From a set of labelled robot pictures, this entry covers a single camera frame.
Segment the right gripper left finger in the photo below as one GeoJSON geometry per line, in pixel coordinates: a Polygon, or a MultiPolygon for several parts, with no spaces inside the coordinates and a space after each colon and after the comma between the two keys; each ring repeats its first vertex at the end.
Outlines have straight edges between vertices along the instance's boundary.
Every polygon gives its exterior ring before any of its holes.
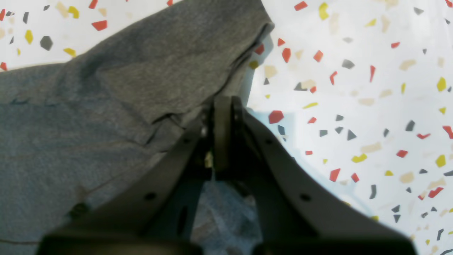
{"type": "Polygon", "coordinates": [[[47,234],[39,255],[201,255],[190,242],[197,203],[213,172],[231,168],[230,97],[203,106],[170,151],[116,198],[47,234]]]}

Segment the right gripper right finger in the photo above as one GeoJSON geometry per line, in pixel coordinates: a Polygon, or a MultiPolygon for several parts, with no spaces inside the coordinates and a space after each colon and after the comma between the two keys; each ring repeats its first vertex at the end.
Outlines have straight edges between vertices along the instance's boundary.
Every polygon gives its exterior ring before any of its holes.
{"type": "Polygon", "coordinates": [[[216,100],[216,178],[256,201],[254,255],[414,255],[412,242],[318,184],[238,97],[216,100]]]}

